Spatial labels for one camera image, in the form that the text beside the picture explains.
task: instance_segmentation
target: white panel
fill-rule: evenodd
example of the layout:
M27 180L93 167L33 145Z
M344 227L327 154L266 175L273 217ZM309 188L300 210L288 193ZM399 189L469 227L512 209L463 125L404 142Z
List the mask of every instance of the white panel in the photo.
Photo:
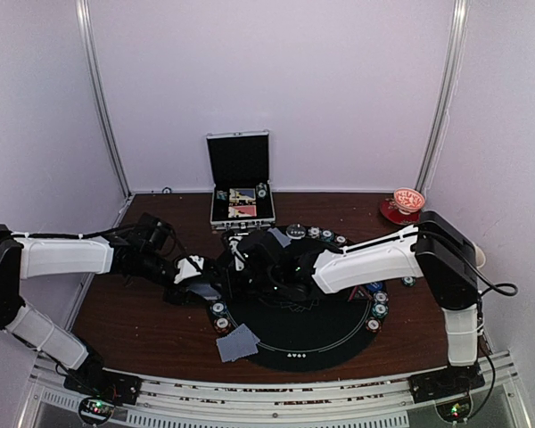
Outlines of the white panel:
M276 190L414 185L453 1L90 3L134 190L211 189L204 136L264 128Z
M484 313L535 412L535 0L473 2L468 27L429 208L485 250L490 279L520 285Z
M75 2L0 2L0 223L85 232L122 200L88 80ZM56 322L82 275L34 278L22 295ZM34 354L0 333L0 427L13 426Z

